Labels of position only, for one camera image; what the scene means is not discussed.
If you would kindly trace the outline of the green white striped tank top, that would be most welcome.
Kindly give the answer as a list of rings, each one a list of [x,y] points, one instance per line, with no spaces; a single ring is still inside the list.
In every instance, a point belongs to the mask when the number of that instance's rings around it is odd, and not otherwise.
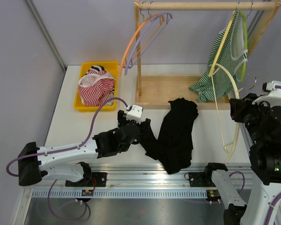
[[[214,101],[214,94],[212,89],[212,80],[208,76],[211,66],[214,61],[214,57],[217,53],[218,47],[221,43],[225,30],[218,33],[213,43],[211,52],[209,54],[207,68],[201,78],[194,84],[189,86],[189,91],[197,94],[197,101],[205,103],[208,101]],[[233,22],[228,32],[228,36],[225,40],[224,46],[220,53],[217,63],[224,66],[232,75],[235,82],[240,82],[241,67],[244,62],[248,61],[248,50],[244,49],[243,38],[243,22],[240,15],[240,11],[234,14]],[[221,69],[217,70],[215,65],[213,75],[215,93],[217,99],[229,94],[233,90],[233,86],[230,79]]]

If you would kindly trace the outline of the cream hanger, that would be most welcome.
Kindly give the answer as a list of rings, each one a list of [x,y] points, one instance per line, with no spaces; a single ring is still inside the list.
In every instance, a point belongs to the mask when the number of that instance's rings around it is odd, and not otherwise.
[[[231,111],[231,107],[232,107],[232,101],[233,100],[239,100],[239,91],[237,89],[237,85],[236,82],[234,80],[234,78],[232,77],[232,75],[230,74],[230,72],[222,65],[216,63],[216,66],[218,67],[218,69],[221,69],[225,72],[225,74],[228,76],[228,78],[230,79],[230,82],[233,86],[234,89],[234,94],[236,98],[230,98],[229,99],[229,104],[230,104],[230,111]],[[230,159],[232,158],[232,156],[235,153],[235,149],[237,146],[237,141],[238,141],[238,137],[239,137],[239,132],[240,132],[240,123],[237,122],[236,123],[236,128],[235,128],[235,134],[234,134],[234,139],[232,142],[225,144],[224,142],[224,138],[223,138],[223,134],[222,134],[222,127],[221,127],[221,121],[220,121],[220,116],[219,116],[219,109],[218,109],[218,104],[217,104],[217,97],[216,97],[216,93],[215,93],[215,86],[214,86],[214,80],[213,80],[213,75],[215,74],[215,72],[212,72],[211,74],[211,80],[212,80],[212,89],[213,89],[213,94],[214,94],[214,101],[215,101],[215,107],[216,107],[216,113],[217,113],[217,119],[218,119],[218,123],[219,123],[219,129],[220,129],[220,135],[221,135],[221,139],[222,139],[222,145],[223,145],[223,149],[224,151],[228,154],[227,157],[225,158],[224,162],[227,163],[230,161]]]

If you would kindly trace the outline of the green hanger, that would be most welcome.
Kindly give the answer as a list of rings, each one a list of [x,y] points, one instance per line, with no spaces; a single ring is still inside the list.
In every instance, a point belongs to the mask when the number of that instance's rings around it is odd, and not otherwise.
[[[244,49],[248,50],[248,31],[247,31],[247,22],[246,22],[247,19],[246,19],[245,13],[243,11],[240,11],[240,15],[241,15],[242,22],[243,22]],[[240,72],[240,75],[241,75],[240,82],[241,83],[244,81],[245,74],[246,74],[246,62],[244,62],[241,67],[241,72]]]

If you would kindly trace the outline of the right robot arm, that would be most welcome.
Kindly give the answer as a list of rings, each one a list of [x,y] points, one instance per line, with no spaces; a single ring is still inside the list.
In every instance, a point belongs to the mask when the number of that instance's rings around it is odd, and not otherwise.
[[[203,180],[215,185],[225,210],[226,225],[272,225],[281,200],[281,106],[271,106],[256,94],[229,101],[233,121],[243,123],[252,141],[249,151],[253,183],[244,202],[225,164],[208,163]]]

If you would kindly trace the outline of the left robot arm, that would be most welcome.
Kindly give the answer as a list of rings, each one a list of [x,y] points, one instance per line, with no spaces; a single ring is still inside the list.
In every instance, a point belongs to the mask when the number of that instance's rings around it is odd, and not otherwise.
[[[138,144],[148,134],[150,123],[150,119],[140,121],[131,113],[119,110],[118,126],[93,136],[86,143],[47,148],[30,142],[18,156],[18,183],[25,187],[42,180],[64,180],[68,187],[88,186],[93,177],[90,165],[84,160],[128,151],[130,145]]]

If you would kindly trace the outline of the yellow hanger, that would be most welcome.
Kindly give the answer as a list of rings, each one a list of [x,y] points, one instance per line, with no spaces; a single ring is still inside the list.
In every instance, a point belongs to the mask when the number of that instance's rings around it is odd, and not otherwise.
[[[224,35],[223,35],[223,37],[222,37],[221,43],[220,43],[220,45],[219,45],[219,47],[218,47],[218,50],[217,50],[217,53],[216,53],[216,55],[215,55],[215,57],[214,57],[213,64],[212,64],[211,69],[210,69],[210,71],[209,71],[209,74],[208,74],[209,77],[212,77],[212,75],[213,75],[215,65],[216,65],[216,63],[217,63],[217,61],[218,61],[218,58],[219,58],[220,53],[221,53],[221,51],[222,51],[222,48],[223,48],[223,46],[224,46],[225,40],[226,40],[226,38],[227,38],[227,36],[228,36],[228,32],[229,32],[230,27],[231,27],[232,22],[233,22],[234,14],[235,14],[236,11],[238,10],[239,4],[240,4],[240,2],[237,3],[237,6],[236,6],[235,10],[233,11],[232,16],[231,16],[231,18],[230,18],[230,20],[229,20],[229,22],[228,22],[228,25],[227,25],[226,30],[225,30],[225,32],[224,32]]]

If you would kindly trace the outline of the red white striped tank top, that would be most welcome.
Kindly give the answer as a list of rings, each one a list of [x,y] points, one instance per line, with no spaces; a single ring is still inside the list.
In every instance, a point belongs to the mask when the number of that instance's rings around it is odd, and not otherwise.
[[[85,106],[100,106],[114,96],[116,79],[108,71],[96,71],[91,67],[78,81],[78,94]]]

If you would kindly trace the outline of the black white striped tank top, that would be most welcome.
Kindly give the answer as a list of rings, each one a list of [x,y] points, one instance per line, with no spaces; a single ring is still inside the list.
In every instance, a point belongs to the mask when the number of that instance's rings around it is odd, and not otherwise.
[[[91,69],[92,69],[92,70],[96,70],[96,71],[98,71],[98,72],[100,72],[100,71],[105,71],[104,67],[103,67],[103,66],[100,66],[100,65],[93,65],[93,66],[91,67]]]

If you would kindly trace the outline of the orange hanger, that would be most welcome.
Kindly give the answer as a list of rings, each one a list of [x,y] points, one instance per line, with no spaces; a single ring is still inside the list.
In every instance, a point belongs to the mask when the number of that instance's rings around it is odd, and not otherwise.
[[[128,70],[134,65],[138,66],[141,64],[141,57],[158,37],[171,18],[169,16],[164,16],[161,13],[149,14],[149,16],[146,18],[141,12],[143,4],[144,2],[140,3],[138,0],[134,1],[135,32],[131,37],[122,57],[118,70],[120,75],[127,75]],[[141,39],[145,36],[155,21],[158,21],[159,25],[157,26],[156,30],[153,31],[147,41],[142,45]]]

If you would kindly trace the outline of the purple hanger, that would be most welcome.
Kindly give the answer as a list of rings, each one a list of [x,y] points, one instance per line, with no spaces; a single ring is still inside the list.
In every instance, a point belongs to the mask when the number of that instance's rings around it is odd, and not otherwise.
[[[143,19],[127,45],[119,73],[127,75],[129,69],[140,64],[143,54],[172,19],[170,12],[149,14],[149,17]]]

